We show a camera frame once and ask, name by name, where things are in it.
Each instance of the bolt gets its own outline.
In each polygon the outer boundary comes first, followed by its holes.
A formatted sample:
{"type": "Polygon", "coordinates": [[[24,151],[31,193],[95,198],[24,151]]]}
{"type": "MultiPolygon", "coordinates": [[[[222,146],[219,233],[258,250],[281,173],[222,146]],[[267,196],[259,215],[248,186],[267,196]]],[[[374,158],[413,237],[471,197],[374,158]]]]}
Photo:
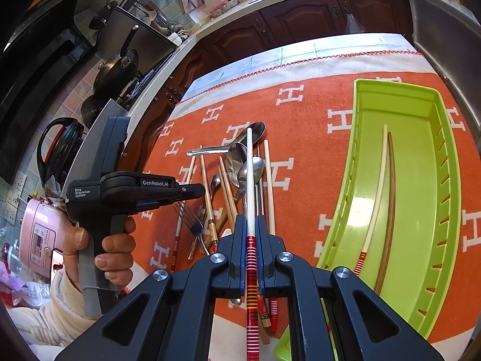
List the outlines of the bolt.
{"type": "Polygon", "coordinates": [[[347,267],[336,267],[334,272],[339,278],[347,278],[351,275],[351,271],[347,267]]]}
{"type": "Polygon", "coordinates": [[[160,270],[154,271],[152,276],[153,276],[153,279],[155,279],[155,281],[163,281],[169,276],[169,273],[167,272],[167,270],[160,269],[160,270]]]}
{"type": "Polygon", "coordinates": [[[224,254],[220,254],[220,253],[217,252],[217,253],[211,255],[211,262],[222,263],[223,261],[225,261],[224,254]]]}
{"type": "Polygon", "coordinates": [[[277,255],[277,257],[282,262],[290,262],[294,259],[294,255],[292,255],[290,252],[287,252],[287,251],[279,253],[279,255],[277,255]]]}

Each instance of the pan handle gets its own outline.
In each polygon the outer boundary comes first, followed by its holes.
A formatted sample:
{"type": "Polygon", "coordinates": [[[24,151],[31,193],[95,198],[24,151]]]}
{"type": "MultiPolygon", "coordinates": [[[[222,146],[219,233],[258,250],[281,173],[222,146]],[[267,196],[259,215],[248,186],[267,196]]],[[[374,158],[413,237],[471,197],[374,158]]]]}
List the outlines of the pan handle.
{"type": "Polygon", "coordinates": [[[128,33],[127,38],[125,38],[125,42],[122,45],[122,48],[120,49],[120,57],[121,58],[123,58],[127,55],[128,46],[132,42],[132,39],[134,38],[134,35],[135,35],[138,28],[139,28],[139,26],[137,24],[135,26],[133,26],[132,30],[130,30],[130,32],[128,33]]]}
{"type": "Polygon", "coordinates": [[[44,187],[46,180],[45,176],[47,175],[47,165],[42,159],[42,144],[43,141],[45,140],[45,136],[49,132],[51,128],[53,128],[55,125],[62,125],[65,128],[69,126],[73,121],[76,121],[75,118],[68,118],[68,117],[63,117],[63,118],[57,118],[51,121],[45,130],[43,131],[42,135],[40,136],[40,140],[38,141],[37,145],[37,167],[38,167],[38,174],[40,176],[40,180],[42,181],[42,187],[44,187]]]}

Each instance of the power outlet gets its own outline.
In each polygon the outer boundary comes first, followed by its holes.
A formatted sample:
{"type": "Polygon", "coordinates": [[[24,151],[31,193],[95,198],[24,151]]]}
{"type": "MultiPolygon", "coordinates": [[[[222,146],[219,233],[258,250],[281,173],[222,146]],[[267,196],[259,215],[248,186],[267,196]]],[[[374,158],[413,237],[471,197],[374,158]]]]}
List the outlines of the power outlet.
{"type": "Polygon", "coordinates": [[[18,191],[15,187],[12,187],[8,191],[7,202],[10,203],[12,206],[18,208],[18,201],[20,201],[20,195],[20,191],[18,191]]]}
{"type": "Polygon", "coordinates": [[[7,221],[10,224],[15,225],[15,218],[16,217],[17,217],[17,208],[13,205],[10,205],[7,202],[7,221]]]}
{"type": "Polygon", "coordinates": [[[17,171],[13,186],[21,192],[23,190],[23,185],[25,184],[26,179],[27,176],[23,172],[17,171]]]}

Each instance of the white sweater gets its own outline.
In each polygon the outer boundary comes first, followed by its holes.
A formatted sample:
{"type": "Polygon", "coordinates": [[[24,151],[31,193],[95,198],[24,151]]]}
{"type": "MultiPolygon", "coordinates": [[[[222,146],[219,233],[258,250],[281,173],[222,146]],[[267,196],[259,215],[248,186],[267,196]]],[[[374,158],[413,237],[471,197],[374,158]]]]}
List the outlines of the white sweater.
{"type": "Polygon", "coordinates": [[[60,270],[50,287],[51,302],[40,308],[13,308],[10,317],[40,361],[54,361],[58,353],[99,318],[84,314],[82,293],[60,270]]]}

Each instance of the hand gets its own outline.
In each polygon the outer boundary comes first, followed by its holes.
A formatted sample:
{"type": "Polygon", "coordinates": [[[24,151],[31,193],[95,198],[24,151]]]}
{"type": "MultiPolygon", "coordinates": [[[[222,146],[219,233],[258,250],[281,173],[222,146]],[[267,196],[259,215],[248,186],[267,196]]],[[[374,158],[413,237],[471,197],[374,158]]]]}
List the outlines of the hand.
{"type": "MultiPolygon", "coordinates": [[[[115,285],[126,286],[132,281],[134,264],[132,251],[135,240],[129,235],[135,230],[135,221],[128,217],[125,221],[125,233],[107,236],[102,240],[105,254],[95,257],[95,266],[105,271],[105,278],[115,285]]],[[[78,282],[78,252],[87,248],[88,233],[83,228],[71,227],[63,239],[63,266],[68,277],[77,289],[82,291],[78,282]]]]}

